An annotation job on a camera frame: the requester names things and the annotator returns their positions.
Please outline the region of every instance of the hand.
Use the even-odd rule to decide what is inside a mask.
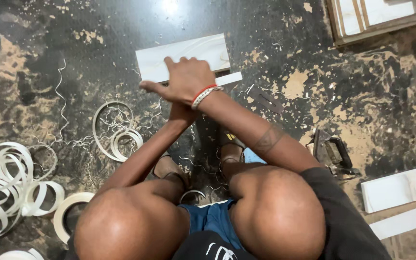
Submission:
[[[171,105],[170,117],[168,122],[182,123],[184,128],[189,127],[197,119],[199,115],[198,111],[192,110],[190,106],[174,102]]]
[[[215,74],[206,61],[199,61],[196,58],[188,60],[182,57],[178,63],[175,63],[170,57],[166,57],[165,63],[170,72],[169,86],[142,81],[139,87],[155,92],[168,101],[192,105],[193,98],[200,90],[215,84]]]

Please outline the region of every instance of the person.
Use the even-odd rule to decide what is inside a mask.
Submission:
[[[200,91],[215,84],[214,73],[195,58],[176,63],[166,57],[165,63],[169,86],[143,81],[140,87],[172,102],[169,119],[82,212],[68,243],[70,259],[390,259],[305,147],[222,91],[209,93],[192,110]],[[162,156],[199,112],[267,162],[241,162],[245,145],[225,142],[221,168],[232,199],[204,208],[178,205],[188,178]],[[143,181],[149,172],[159,178]]]

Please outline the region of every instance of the blue shorts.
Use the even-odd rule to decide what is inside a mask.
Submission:
[[[235,249],[245,248],[240,243],[237,234],[235,234],[229,218],[229,208],[235,204],[233,199],[220,204],[213,204],[203,208],[180,204],[179,207],[185,208],[190,215],[190,234],[211,230],[219,234],[219,236],[226,242],[230,243]]]

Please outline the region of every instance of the hand plane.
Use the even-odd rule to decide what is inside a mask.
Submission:
[[[312,136],[311,142],[306,145],[306,148],[338,180],[352,180],[361,176],[361,172],[353,168],[348,151],[341,138],[331,136],[327,132],[317,128]]]

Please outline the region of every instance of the sandal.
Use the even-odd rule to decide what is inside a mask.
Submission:
[[[243,163],[244,159],[245,159],[243,151],[245,150],[246,145],[242,141],[240,141],[240,139],[238,139],[235,135],[233,135],[226,127],[222,126],[220,128],[220,145],[221,145],[221,147],[223,147],[224,145],[226,145],[228,143],[232,143],[232,144],[240,146],[242,148],[242,155],[240,156],[240,163]]]
[[[170,155],[170,153],[169,153],[168,151],[165,151],[165,152],[164,152],[164,153],[160,156],[160,158],[158,159],[157,163],[160,161],[160,159],[161,159],[161,158],[166,157],[166,156],[171,157],[171,155]],[[166,177],[168,177],[168,176],[170,176],[170,175],[175,175],[176,177],[178,177],[178,178],[182,181],[182,185],[184,186],[184,190],[185,190],[185,191],[187,191],[187,183],[186,183],[186,180],[184,180],[184,178],[183,178],[180,174],[178,174],[178,173],[176,173],[176,172],[170,172],[170,173],[166,174],[163,178],[160,178],[160,177],[158,177],[158,176],[157,176],[157,174],[155,174],[155,173],[154,173],[154,171],[155,171],[155,167],[156,167],[156,166],[157,166],[157,164],[155,164],[155,165],[153,166],[152,170],[150,171],[150,174],[152,174],[152,176],[153,176],[154,178],[156,178],[156,179],[166,179]]]

